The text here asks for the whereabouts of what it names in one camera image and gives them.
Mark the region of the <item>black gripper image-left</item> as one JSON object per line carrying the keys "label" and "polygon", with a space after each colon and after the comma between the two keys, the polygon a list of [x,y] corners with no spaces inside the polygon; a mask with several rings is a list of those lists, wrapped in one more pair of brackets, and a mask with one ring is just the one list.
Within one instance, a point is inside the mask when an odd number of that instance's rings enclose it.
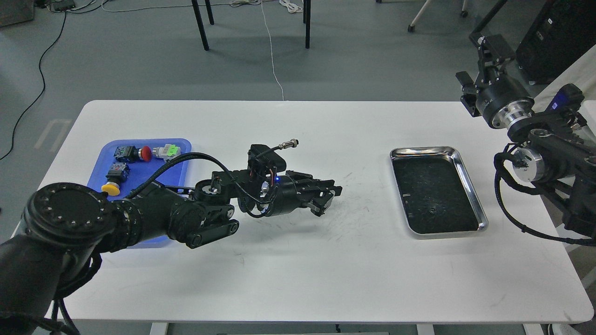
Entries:
{"label": "black gripper image-left", "polygon": [[342,186],[334,180],[319,180],[312,174],[291,171],[291,180],[275,180],[275,200],[260,206],[266,217],[289,214],[297,208],[309,208],[317,217],[325,214],[331,206],[333,196],[341,196]]}

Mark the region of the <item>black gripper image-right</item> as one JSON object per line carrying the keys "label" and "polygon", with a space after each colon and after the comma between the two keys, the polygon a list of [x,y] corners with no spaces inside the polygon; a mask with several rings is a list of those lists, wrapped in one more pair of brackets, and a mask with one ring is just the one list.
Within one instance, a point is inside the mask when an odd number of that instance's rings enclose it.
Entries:
{"label": "black gripper image-right", "polygon": [[[478,51],[478,76],[474,80],[468,72],[460,71],[455,77],[461,85],[460,101],[470,116],[482,116],[493,129],[509,129],[518,121],[530,118],[534,98],[516,79],[502,77],[508,63],[515,59],[515,51],[500,34],[472,33],[469,39]],[[494,83],[480,90],[477,82]]]}

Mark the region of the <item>black robot arm image-left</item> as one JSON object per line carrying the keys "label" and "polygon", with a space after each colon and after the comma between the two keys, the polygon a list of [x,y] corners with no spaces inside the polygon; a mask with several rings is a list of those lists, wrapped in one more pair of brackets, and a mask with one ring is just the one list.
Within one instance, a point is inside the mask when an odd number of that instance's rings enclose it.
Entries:
{"label": "black robot arm image-left", "polygon": [[165,163],[123,199],[109,200],[81,184],[59,182],[38,189],[19,227],[1,244],[1,333],[78,335],[64,299],[87,284],[102,254],[167,236],[194,249],[232,236],[241,212],[252,218],[308,208],[321,216],[342,188],[334,180],[287,170],[278,151],[298,146],[253,144],[247,168],[229,170],[220,161],[190,152]]}

